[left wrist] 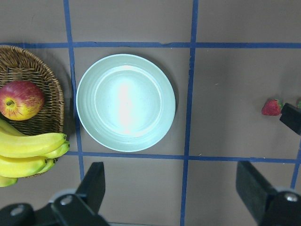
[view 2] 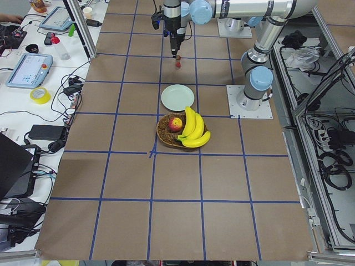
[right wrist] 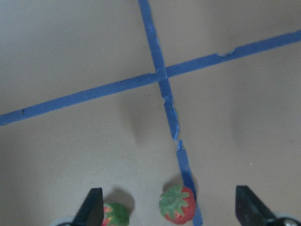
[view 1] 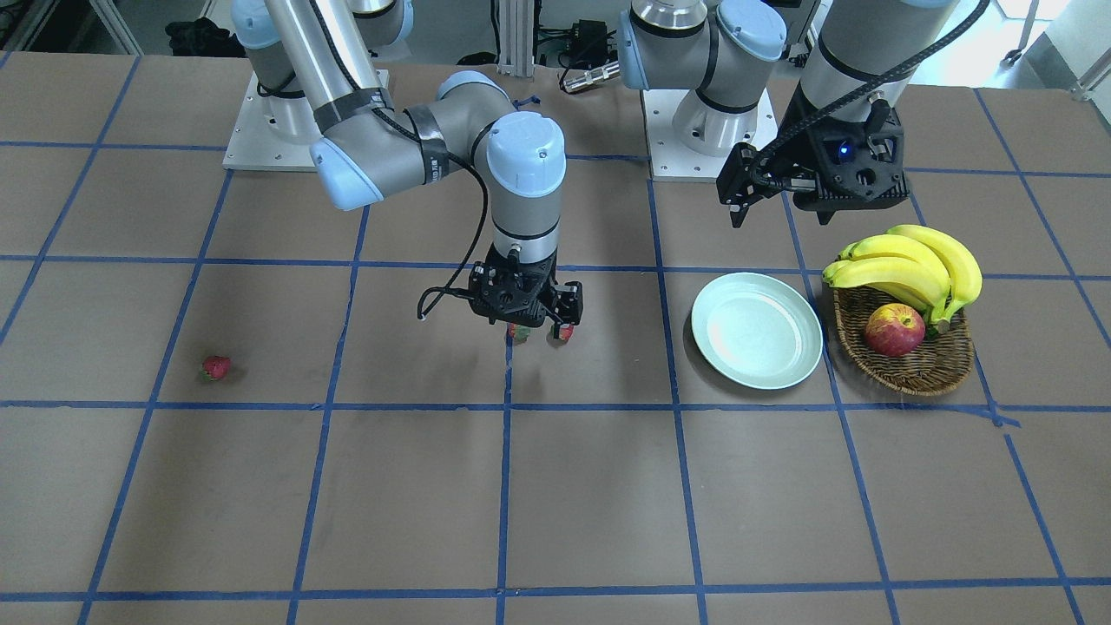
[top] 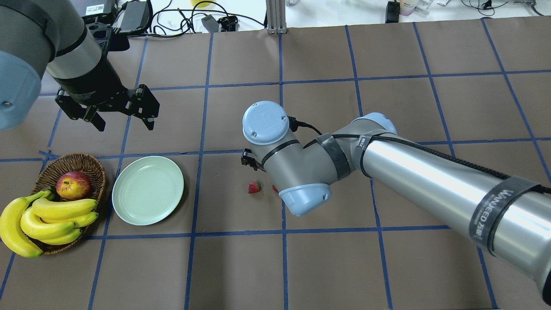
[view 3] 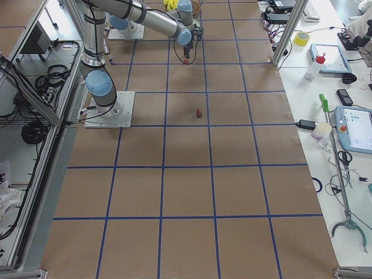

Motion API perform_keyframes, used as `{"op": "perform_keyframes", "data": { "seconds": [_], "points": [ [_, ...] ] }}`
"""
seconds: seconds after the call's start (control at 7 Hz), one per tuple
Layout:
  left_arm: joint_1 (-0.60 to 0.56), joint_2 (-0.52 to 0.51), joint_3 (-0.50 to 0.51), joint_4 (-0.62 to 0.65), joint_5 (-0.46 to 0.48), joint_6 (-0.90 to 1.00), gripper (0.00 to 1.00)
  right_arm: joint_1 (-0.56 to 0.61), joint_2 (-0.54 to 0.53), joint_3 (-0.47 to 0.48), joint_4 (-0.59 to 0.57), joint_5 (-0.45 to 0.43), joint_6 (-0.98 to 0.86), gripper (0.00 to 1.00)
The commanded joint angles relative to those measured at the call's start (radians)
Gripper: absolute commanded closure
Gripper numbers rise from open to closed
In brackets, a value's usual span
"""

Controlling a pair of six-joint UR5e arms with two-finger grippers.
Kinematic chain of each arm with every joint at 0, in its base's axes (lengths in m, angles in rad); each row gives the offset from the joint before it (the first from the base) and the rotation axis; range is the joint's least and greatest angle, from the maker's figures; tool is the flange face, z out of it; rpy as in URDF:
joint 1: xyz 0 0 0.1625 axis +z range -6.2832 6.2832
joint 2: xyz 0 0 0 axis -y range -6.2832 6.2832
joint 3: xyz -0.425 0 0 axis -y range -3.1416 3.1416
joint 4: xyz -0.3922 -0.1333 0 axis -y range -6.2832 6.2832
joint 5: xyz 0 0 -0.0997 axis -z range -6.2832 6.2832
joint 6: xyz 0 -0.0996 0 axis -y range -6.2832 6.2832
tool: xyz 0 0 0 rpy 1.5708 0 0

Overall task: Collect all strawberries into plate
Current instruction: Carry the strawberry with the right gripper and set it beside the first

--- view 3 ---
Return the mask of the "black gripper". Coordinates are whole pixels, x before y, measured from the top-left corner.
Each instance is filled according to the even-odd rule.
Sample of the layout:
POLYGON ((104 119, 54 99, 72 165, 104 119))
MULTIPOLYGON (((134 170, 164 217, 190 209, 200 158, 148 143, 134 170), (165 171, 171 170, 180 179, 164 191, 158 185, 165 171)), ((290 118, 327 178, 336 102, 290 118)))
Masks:
POLYGON ((193 40, 191 40, 187 45, 183 46, 183 54, 185 57, 190 57, 190 51, 193 49, 193 40))

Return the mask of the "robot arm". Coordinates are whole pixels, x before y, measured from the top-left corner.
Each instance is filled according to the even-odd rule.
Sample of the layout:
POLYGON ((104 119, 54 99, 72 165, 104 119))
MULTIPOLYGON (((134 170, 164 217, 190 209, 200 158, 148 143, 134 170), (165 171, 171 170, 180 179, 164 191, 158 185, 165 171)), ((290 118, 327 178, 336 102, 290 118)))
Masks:
POLYGON ((191 1, 178 1, 176 8, 164 12, 140 1, 84 1, 84 53, 80 70, 99 115, 121 111, 116 87, 105 70, 104 31, 106 14, 120 33, 133 33, 139 26, 148 27, 175 40, 184 47, 192 44, 194 19, 191 1))
POLYGON ((117 30, 129 30, 135 31, 137 24, 129 19, 123 19, 115 15, 110 15, 110 24, 114 29, 117 30))

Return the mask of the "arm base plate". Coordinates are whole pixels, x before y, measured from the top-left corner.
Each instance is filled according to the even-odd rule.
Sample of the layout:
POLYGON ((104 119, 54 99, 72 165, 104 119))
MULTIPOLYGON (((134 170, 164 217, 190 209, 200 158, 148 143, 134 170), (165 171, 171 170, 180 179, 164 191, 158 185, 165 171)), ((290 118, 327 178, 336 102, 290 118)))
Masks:
POLYGON ((94 97, 90 106, 95 108, 87 111, 84 122, 85 128, 130 128, 133 115, 135 92, 117 91, 116 102, 110 106, 102 107, 96 104, 94 97))
POLYGON ((142 40, 144 37, 144 26, 136 25, 134 28, 127 27, 124 30, 113 28, 109 31, 109 40, 142 40))

